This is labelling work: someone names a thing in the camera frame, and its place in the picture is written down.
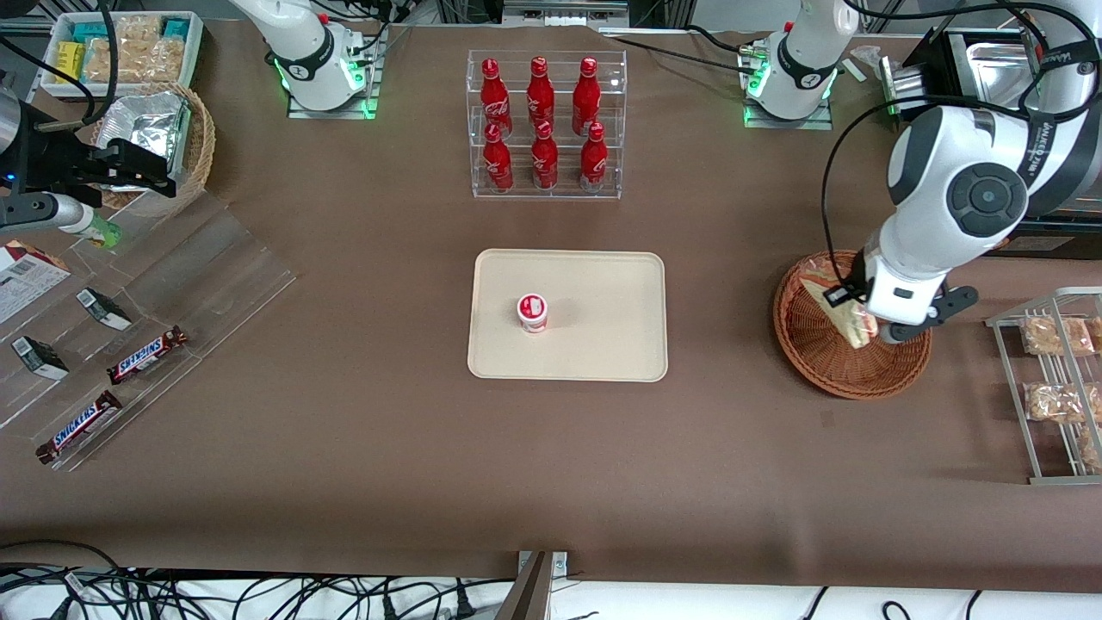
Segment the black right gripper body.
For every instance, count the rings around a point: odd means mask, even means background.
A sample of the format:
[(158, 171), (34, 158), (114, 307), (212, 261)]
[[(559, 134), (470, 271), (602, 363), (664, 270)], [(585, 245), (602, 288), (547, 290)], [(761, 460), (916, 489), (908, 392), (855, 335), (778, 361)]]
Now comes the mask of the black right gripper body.
[(41, 133), (30, 121), (21, 121), (1, 157), (3, 187), (76, 196), (76, 189), (97, 177), (93, 152), (71, 131)]

